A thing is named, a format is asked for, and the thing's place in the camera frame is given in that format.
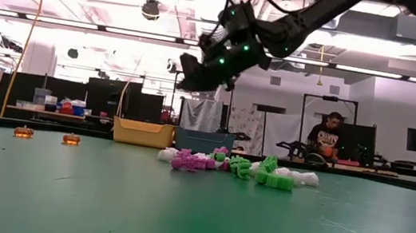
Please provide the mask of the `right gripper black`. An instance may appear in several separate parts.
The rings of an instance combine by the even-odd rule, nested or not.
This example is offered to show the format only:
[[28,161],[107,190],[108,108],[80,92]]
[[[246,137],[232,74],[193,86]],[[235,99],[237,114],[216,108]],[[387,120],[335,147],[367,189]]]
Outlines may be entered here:
[[180,55],[180,63],[184,79],[176,84],[176,88],[203,93],[216,91],[221,85],[232,91],[242,72],[255,65],[267,70],[271,58],[256,38],[249,37],[229,48],[225,46],[225,40],[212,43],[204,49],[202,64],[188,53]]

